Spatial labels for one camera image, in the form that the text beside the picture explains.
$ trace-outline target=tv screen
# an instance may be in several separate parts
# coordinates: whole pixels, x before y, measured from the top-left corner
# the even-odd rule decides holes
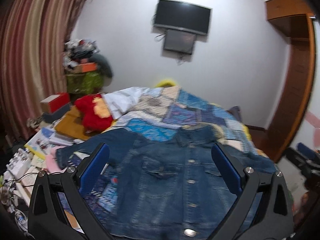
[[[164,49],[191,55],[195,40],[195,34],[177,30],[168,30],[165,35]]]
[[[159,0],[154,26],[207,35],[210,12],[211,9],[195,4]]]

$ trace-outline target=red plush toy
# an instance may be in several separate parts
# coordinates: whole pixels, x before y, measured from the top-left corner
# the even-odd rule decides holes
[[[82,125],[87,130],[103,132],[111,126],[113,118],[100,94],[81,97],[75,106],[84,114]]]

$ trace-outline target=wooden cabinet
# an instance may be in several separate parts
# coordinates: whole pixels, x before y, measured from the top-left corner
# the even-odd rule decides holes
[[[312,13],[304,0],[270,0],[267,1],[268,20]]]
[[[291,38],[291,54],[284,90],[260,148],[273,161],[281,158],[297,132],[308,101],[315,71],[315,37],[311,10],[303,0],[271,0],[269,22]]]

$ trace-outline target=striped curtain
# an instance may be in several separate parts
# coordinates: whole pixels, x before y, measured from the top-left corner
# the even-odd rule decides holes
[[[41,115],[39,102],[66,91],[62,53],[83,3],[14,0],[0,23],[1,116],[12,136],[28,138],[26,121]]]

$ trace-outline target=denim jacket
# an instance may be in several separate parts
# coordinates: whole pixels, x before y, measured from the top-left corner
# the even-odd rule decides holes
[[[211,158],[216,142],[212,127],[180,129],[173,139],[152,142],[124,128],[111,130],[88,141],[59,149],[60,167],[74,151],[92,152],[99,142],[110,147],[109,166],[86,195],[89,206],[115,236],[134,239],[187,239],[185,229],[196,232],[194,239],[206,239],[218,226],[236,196],[231,194]],[[244,166],[273,173],[273,162],[233,147],[225,149]],[[114,208],[99,204],[110,178],[117,178]],[[247,228],[255,214],[257,196],[242,226]]]

